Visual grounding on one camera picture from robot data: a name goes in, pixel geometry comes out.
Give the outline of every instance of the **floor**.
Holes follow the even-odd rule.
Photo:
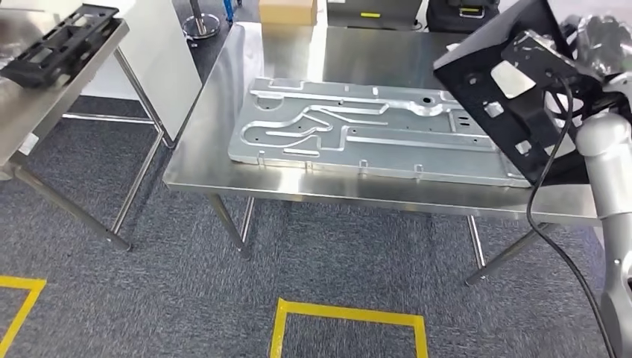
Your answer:
[[[180,17],[186,3],[174,0]],[[238,16],[256,19],[255,3],[244,0]],[[203,10],[223,11],[219,0]],[[192,50],[203,78],[221,41]],[[153,135],[147,125],[63,120],[29,166],[110,223]],[[204,197],[162,183],[168,158],[161,149],[124,223],[135,245],[127,254],[17,180],[0,182],[0,275],[47,280],[7,357],[268,357],[279,298],[422,315],[432,358],[605,357],[581,289],[541,242],[468,288],[475,256],[464,217],[257,201],[244,261]],[[245,199],[224,199],[241,218]],[[478,228],[488,259],[528,231],[498,219]],[[592,229],[552,237],[599,292],[604,258]],[[25,296],[0,287],[0,337]],[[290,315],[282,342],[283,357],[415,357],[411,329],[389,324]]]

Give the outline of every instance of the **table top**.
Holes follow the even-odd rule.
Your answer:
[[[0,62],[20,54],[57,24],[54,15],[0,10]],[[39,141],[75,102],[103,62],[129,32],[122,22],[71,82],[47,89],[24,89],[0,78],[0,167],[20,149],[29,134]]]
[[[235,163],[231,133],[254,78],[441,89],[432,62],[456,34],[234,24],[163,180],[173,190],[374,205],[454,215],[525,217],[530,189],[384,178]],[[536,220],[600,225],[587,185],[542,188]]]

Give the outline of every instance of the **stamped metal sheet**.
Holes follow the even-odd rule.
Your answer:
[[[257,78],[228,148],[237,162],[529,186],[448,92]]]

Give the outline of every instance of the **yellow tape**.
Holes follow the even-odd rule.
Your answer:
[[[40,292],[44,289],[44,285],[46,285],[46,280],[37,280],[32,278],[20,278],[20,277],[11,277],[11,276],[0,276],[0,287],[7,287],[9,289],[28,289],[29,293],[20,307],[16,317],[13,319],[7,332],[2,337],[0,341],[0,357],[4,357],[9,350],[9,346],[13,339],[18,334],[18,330],[24,323],[26,316],[33,308],[35,301],[40,296]]]
[[[373,19],[379,19],[380,17],[382,17],[382,15],[380,13],[360,13],[360,16],[362,17],[370,17]]]
[[[274,328],[272,331],[270,358],[281,358],[283,336],[285,335],[285,320],[287,319],[288,313],[382,324],[398,324],[401,326],[413,327],[417,358],[428,358],[426,329],[424,327],[423,317],[420,315],[406,315],[404,313],[324,306],[321,304],[305,304],[301,302],[285,301],[282,298],[279,298],[279,303],[276,306],[276,318],[274,319]]]

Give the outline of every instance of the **yellow label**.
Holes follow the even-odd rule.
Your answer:
[[[360,13],[360,16],[370,17],[372,19],[379,19],[380,17],[382,17],[382,15],[379,13]]]

